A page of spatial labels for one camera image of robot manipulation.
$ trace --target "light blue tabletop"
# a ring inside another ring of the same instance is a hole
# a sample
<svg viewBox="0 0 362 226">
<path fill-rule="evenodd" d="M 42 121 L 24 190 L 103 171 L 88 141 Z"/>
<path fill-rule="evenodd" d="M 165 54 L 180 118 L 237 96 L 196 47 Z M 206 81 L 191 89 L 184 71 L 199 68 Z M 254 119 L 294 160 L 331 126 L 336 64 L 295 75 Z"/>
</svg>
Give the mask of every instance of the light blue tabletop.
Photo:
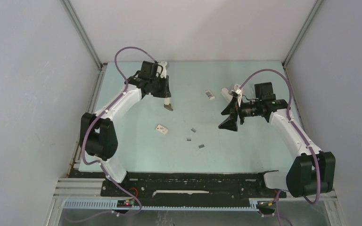
<svg viewBox="0 0 362 226">
<path fill-rule="evenodd" d="M 141 62 L 120 63 L 129 77 Z M 115 125 L 119 146 L 116 152 L 128 171 L 137 172 L 261 172 L 288 171 L 293 159 L 277 131 L 262 117 L 247 117 L 239 131 L 218 129 L 225 120 L 220 112 L 227 105 L 222 88 L 241 84 L 257 70 L 270 68 L 284 74 L 281 62 L 169 62 L 171 103 L 174 111 L 164 109 L 164 100 L 145 96 Z M 288 99 L 288 88 L 278 75 L 263 72 L 245 86 L 248 98 L 256 83 L 272 82 L 277 99 Z M 107 104 L 123 87 L 123 79 L 109 63 L 95 110 Z M 209 100 L 205 91 L 215 96 Z M 295 105 L 292 112 L 297 116 Z M 163 135 L 156 131 L 168 128 Z M 101 171 L 97 164 L 81 163 L 79 171 Z"/>
</svg>

